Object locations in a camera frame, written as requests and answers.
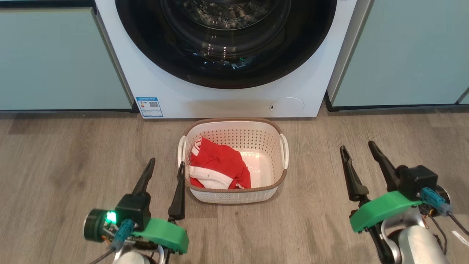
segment cabinet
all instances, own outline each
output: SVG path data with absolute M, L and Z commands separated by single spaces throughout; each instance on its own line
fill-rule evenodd
M 88 8 L 0 8 L 0 110 L 131 109 Z
M 469 1 L 366 1 L 361 35 L 328 88 L 332 106 L 455 104 L 469 87 Z
M 460 104 L 469 104 L 469 94 L 466 94 Z

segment white plastic basket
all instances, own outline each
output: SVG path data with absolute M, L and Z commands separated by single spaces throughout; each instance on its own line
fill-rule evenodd
M 186 169 L 186 185 L 193 195 L 210 203 L 261 202 L 272 197 L 288 168 L 288 143 L 280 128 L 260 118 L 215 118 L 196 122 L 179 141 L 177 162 L 190 165 L 191 149 L 199 136 L 241 153 L 251 174 L 251 189 L 205 189 L 193 186 Z

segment green bracket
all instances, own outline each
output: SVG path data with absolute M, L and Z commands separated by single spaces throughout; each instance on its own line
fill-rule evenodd
M 367 202 L 350 218 L 354 232 L 363 231 L 387 218 L 407 210 L 411 206 L 422 204 L 423 201 L 411 201 L 399 191 L 387 193 L 373 201 Z
M 189 246 L 189 237 L 184 228 L 160 218 L 151 218 L 143 232 L 133 232 L 132 235 L 141 236 L 175 252 L 187 253 Z

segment blue label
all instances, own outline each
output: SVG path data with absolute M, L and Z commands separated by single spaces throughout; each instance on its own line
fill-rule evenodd
M 143 117 L 163 117 L 156 97 L 137 97 L 137 104 Z

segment washing machine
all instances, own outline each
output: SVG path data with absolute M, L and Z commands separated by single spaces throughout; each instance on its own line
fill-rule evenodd
M 315 117 L 356 0 L 96 0 L 144 118 Z

